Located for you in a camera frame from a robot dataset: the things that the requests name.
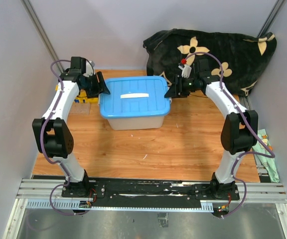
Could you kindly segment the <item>white plastic bin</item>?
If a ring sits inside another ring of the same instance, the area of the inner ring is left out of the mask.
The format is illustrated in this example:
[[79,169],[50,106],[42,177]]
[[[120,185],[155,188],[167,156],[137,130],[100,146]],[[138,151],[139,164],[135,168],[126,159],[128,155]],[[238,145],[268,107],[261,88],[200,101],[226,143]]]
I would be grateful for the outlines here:
[[102,95],[100,114],[114,130],[150,129],[162,126],[171,99],[148,93]]

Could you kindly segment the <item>blue plastic tray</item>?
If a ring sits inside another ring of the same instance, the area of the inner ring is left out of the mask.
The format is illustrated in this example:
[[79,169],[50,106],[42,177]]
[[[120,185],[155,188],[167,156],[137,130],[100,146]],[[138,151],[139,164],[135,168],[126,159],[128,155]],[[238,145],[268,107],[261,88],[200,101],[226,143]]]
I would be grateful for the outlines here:
[[100,114],[105,119],[165,116],[170,112],[168,90],[161,76],[109,78],[110,94],[99,97]]

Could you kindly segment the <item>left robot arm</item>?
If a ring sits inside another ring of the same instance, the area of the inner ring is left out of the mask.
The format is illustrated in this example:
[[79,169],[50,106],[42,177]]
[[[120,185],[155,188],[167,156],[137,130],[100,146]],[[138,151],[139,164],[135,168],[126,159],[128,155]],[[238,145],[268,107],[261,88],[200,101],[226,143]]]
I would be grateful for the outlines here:
[[110,94],[101,72],[94,70],[94,63],[84,57],[71,57],[70,67],[61,74],[57,91],[45,114],[32,122],[38,151],[50,164],[57,164],[65,175],[63,197],[88,197],[93,189],[86,170],[73,154],[74,138],[67,119],[71,107],[81,91],[86,98]]

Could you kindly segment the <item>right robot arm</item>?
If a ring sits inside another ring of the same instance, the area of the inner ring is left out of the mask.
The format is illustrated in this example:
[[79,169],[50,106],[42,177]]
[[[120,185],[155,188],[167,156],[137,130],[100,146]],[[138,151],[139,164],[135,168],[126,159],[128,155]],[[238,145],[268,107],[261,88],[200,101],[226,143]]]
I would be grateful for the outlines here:
[[194,76],[190,75],[191,67],[186,59],[181,60],[178,67],[181,73],[174,76],[165,98],[186,98],[192,92],[202,91],[225,119],[220,138],[224,148],[221,163],[213,173],[209,186],[198,189],[196,197],[237,200],[235,174],[243,154],[249,152],[257,142],[258,114],[235,100],[219,76],[211,75],[208,60],[199,60],[198,72]]

